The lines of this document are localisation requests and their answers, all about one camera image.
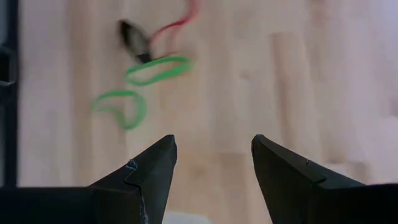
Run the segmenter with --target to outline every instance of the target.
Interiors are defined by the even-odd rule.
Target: black object
[[[0,0],[0,186],[17,184],[18,1]]]
[[[132,57],[137,58],[140,63],[152,60],[149,39],[142,29],[127,20],[120,20],[119,32],[125,48]]]
[[[0,189],[1,222],[161,224],[176,161],[170,135],[89,187]]]
[[[262,135],[252,156],[274,224],[398,223],[397,184],[366,186]]]

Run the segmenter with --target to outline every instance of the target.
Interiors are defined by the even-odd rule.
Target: green rubber band
[[[136,102],[136,115],[132,120],[126,120],[123,115],[124,113],[120,110],[117,110],[116,108],[98,107],[101,101],[107,98],[120,97],[120,96],[131,96],[134,98],[134,101]],[[101,96],[97,97],[97,99],[95,99],[91,104],[91,110],[97,112],[105,112],[105,111],[112,112],[116,120],[118,121],[119,125],[125,130],[130,130],[140,125],[141,121],[145,118],[147,106],[144,97],[136,93],[135,91],[114,90],[104,93]]]
[[[153,76],[152,78],[150,78],[148,80],[144,80],[144,81],[139,80],[135,76],[132,75],[133,73],[135,73],[139,70],[153,67],[153,66],[156,66],[156,65],[159,65],[162,63],[169,63],[169,62],[182,62],[182,64],[179,66],[176,66],[174,68],[171,68],[170,70],[160,72],[160,73],[156,74],[155,76]],[[132,67],[129,70],[127,70],[124,77],[126,78],[127,82],[132,85],[145,86],[145,85],[150,85],[150,84],[153,84],[153,83],[161,81],[161,80],[165,80],[167,78],[172,78],[172,77],[181,75],[184,71],[190,69],[190,67],[191,67],[191,61],[188,58],[181,57],[181,56],[169,56],[169,57],[160,58],[160,59],[153,60],[151,62],[142,64],[142,65],[137,65],[135,67]]]

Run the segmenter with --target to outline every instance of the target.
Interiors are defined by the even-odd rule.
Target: wooden floor
[[[21,1],[21,185],[89,184],[166,134],[178,145],[168,210],[216,224],[271,223],[255,134],[368,184],[398,181],[396,0],[201,0],[177,41],[193,69],[135,88],[148,115],[129,132],[90,113],[131,88],[116,21],[151,33],[185,2]]]

